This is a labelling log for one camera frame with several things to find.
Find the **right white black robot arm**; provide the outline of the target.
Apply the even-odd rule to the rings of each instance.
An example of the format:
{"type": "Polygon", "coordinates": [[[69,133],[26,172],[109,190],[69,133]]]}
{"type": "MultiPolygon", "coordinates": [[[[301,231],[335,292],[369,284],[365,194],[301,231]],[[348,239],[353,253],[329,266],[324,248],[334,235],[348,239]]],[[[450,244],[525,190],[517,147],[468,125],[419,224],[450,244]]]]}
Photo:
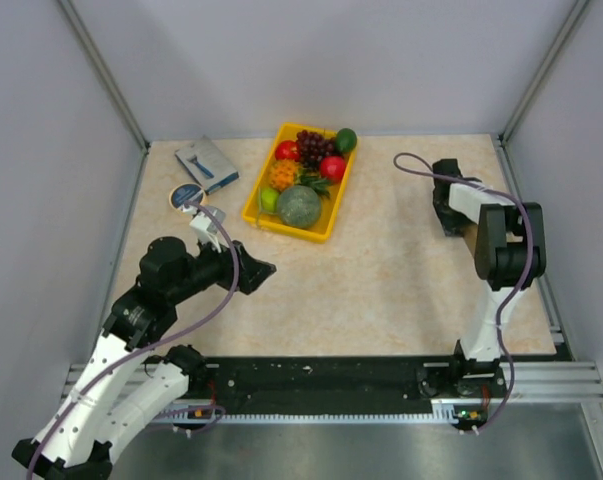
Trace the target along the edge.
{"type": "Polygon", "coordinates": [[[456,159],[435,162],[433,207],[448,237],[463,238],[483,282],[475,316],[457,341],[447,372],[450,388],[468,396],[501,377],[503,333],[517,302],[546,269],[542,207],[522,203],[474,178],[456,159]]]}

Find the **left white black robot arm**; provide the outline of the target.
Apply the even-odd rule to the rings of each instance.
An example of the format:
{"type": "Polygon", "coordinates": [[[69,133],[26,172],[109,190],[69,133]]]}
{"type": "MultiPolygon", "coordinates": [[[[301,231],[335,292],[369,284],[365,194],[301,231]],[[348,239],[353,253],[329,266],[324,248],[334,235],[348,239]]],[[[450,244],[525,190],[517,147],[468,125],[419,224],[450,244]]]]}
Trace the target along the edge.
{"type": "Polygon", "coordinates": [[[112,306],[89,362],[55,416],[33,438],[20,440],[13,459],[29,479],[106,479],[136,435],[179,397],[207,387],[204,357],[174,344],[155,373],[118,400],[136,369],[177,320],[180,303],[212,286],[229,296],[256,291],[275,265],[253,258],[237,240],[200,242],[196,256],[176,237],[150,243],[134,285],[112,306]]]}

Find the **brown cardboard box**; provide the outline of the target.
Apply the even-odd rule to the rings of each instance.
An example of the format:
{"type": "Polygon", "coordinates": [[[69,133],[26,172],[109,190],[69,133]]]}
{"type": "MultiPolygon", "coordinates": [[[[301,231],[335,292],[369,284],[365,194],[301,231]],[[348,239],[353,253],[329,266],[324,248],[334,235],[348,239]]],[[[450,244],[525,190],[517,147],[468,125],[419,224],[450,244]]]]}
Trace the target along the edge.
{"type": "Polygon", "coordinates": [[[478,225],[477,224],[468,225],[463,230],[462,237],[463,237],[465,245],[472,257],[475,256],[477,235],[478,235],[478,225]]]}

